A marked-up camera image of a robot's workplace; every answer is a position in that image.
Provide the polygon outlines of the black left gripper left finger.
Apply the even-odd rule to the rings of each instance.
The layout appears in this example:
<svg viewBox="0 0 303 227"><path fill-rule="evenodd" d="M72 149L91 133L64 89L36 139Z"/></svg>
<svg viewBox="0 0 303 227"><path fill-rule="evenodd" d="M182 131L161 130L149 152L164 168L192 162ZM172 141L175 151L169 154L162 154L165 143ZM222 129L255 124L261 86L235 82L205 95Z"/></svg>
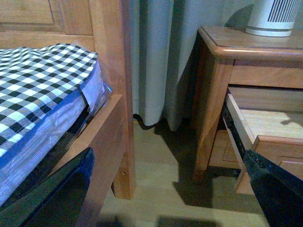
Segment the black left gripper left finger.
<svg viewBox="0 0 303 227"><path fill-rule="evenodd" d="M94 151L86 148L0 212L2 227L73 227L87 194Z"/></svg>

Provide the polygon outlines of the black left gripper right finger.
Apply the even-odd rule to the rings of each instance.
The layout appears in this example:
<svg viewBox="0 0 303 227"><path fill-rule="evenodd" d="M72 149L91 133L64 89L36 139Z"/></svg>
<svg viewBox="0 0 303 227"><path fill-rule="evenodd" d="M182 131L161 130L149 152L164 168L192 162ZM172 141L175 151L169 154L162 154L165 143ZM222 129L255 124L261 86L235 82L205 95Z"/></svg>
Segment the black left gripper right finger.
<svg viewBox="0 0 303 227"><path fill-rule="evenodd" d="M303 225L303 181L254 150L244 164L250 185L271 227Z"/></svg>

